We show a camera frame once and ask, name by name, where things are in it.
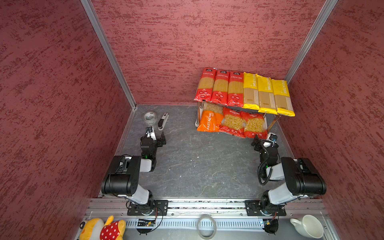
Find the red spaghetti bag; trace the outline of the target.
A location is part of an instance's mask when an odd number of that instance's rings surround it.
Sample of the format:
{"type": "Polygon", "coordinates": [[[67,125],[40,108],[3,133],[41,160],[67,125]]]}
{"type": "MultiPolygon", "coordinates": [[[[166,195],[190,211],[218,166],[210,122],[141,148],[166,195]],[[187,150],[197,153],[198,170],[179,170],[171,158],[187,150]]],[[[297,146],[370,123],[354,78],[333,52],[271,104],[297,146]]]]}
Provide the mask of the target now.
{"type": "Polygon", "coordinates": [[[217,71],[211,96],[211,103],[220,104],[224,106],[227,105],[229,78],[229,71],[217,71]]]}
{"type": "Polygon", "coordinates": [[[204,68],[197,87],[195,101],[209,102],[211,100],[216,74],[216,69],[204,68]]]}
{"type": "Polygon", "coordinates": [[[230,107],[244,106],[244,73],[230,72],[227,105],[230,107]]]}

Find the yellow spaghetti bag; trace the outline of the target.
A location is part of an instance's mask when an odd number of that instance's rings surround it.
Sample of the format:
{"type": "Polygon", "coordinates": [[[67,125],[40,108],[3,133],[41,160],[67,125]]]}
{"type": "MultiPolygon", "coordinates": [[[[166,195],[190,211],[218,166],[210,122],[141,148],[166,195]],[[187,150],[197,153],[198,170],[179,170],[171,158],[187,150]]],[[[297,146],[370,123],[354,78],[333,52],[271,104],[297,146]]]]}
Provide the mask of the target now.
{"type": "Polygon", "coordinates": [[[277,115],[277,107],[273,92],[271,78],[257,75],[258,93],[259,93],[259,112],[277,115]]]}
{"type": "Polygon", "coordinates": [[[277,113],[288,117],[295,117],[296,114],[291,102],[291,96],[288,89],[288,83],[284,80],[272,80],[273,93],[277,113]]]}

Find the orange macaroni bag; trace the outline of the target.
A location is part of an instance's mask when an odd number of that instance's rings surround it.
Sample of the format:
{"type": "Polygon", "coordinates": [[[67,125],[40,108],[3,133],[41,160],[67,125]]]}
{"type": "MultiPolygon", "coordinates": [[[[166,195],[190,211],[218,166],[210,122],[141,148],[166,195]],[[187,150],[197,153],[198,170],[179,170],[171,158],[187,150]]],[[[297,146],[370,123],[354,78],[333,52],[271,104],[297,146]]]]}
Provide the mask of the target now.
{"type": "Polygon", "coordinates": [[[202,114],[197,131],[215,133],[219,132],[224,119],[224,107],[203,102],[202,114]]]}

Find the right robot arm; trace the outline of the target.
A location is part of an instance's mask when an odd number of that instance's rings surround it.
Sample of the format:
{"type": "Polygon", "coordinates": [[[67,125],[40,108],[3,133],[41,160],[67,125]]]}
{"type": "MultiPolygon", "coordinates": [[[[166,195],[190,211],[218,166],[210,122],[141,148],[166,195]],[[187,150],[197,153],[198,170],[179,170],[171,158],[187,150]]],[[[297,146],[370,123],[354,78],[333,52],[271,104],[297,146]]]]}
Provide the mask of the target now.
{"type": "Polygon", "coordinates": [[[285,216],[285,205],[289,202],[316,196],[323,196],[327,185],[309,159],[281,157],[276,143],[277,136],[267,140],[254,137],[251,146],[259,152],[260,164],[257,169],[259,184],[283,183],[272,190],[263,192],[259,200],[247,200],[248,216],[285,216]]]}

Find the red fusilli bag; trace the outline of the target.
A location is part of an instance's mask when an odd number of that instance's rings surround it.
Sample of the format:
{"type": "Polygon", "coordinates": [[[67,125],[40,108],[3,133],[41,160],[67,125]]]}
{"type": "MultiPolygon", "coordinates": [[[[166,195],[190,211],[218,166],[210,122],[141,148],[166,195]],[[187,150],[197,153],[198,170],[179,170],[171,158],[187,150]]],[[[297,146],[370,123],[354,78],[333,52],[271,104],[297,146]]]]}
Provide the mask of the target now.
{"type": "Polygon", "coordinates": [[[261,140],[267,139],[267,124],[264,115],[247,112],[241,112],[241,115],[246,122],[244,128],[244,135],[246,138],[253,139],[254,137],[258,137],[261,140]]]}
{"type": "Polygon", "coordinates": [[[240,138],[245,138],[245,125],[246,122],[243,119],[241,112],[223,108],[224,118],[221,123],[219,132],[233,135],[240,138]]]}

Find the yellow spaghetti bag crosswise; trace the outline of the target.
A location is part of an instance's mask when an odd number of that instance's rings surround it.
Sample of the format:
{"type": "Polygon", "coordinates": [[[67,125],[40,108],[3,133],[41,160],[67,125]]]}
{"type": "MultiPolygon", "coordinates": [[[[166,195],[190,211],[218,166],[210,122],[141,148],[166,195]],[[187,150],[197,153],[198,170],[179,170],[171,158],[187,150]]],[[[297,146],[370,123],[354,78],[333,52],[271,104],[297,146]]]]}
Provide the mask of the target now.
{"type": "Polygon", "coordinates": [[[244,73],[244,109],[260,109],[258,75],[244,73]]]}

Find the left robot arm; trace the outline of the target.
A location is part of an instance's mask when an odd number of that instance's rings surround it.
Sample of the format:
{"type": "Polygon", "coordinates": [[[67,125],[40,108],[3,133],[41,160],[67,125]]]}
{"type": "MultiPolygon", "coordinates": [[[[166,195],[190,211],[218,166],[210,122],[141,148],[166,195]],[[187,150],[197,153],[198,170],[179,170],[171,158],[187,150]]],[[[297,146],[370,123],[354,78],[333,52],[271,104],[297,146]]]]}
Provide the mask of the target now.
{"type": "Polygon", "coordinates": [[[161,133],[156,137],[154,133],[146,133],[141,137],[140,156],[114,156],[101,183],[103,195],[124,198],[134,204],[128,211],[129,215],[135,213],[143,216],[167,213],[167,200],[155,201],[151,191],[139,185],[140,173],[153,172],[156,168],[156,153],[158,148],[166,144],[166,137],[161,133]]]}

